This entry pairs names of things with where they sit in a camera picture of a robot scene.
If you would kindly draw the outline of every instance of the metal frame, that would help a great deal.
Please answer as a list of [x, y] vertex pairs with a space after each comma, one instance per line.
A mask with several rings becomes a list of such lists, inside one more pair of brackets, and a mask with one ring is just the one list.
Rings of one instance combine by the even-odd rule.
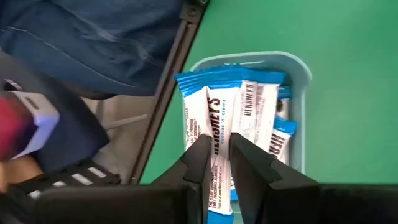
[[182, 23], [178, 29], [176, 38], [171, 48], [165, 68], [162, 72], [158, 89], [155, 95], [155, 103], [148, 114], [147, 130], [142, 141], [135, 163], [129, 169], [127, 183], [139, 184], [150, 153], [156, 141], [159, 129], [169, 107], [174, 93], [176, 81], [174, 75], [182, 71], [187, 59], [190, 47], [195, 38], [200, 21], [205, 13], [206, 6], [184, 2], [180, 15]]

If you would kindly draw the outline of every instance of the blue denim fabric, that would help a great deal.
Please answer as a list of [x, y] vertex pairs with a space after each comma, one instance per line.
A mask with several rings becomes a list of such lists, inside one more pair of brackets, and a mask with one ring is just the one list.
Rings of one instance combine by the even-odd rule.
[[0, 0], [0, 47], [87, 90], [151, 96], [182, 0]]

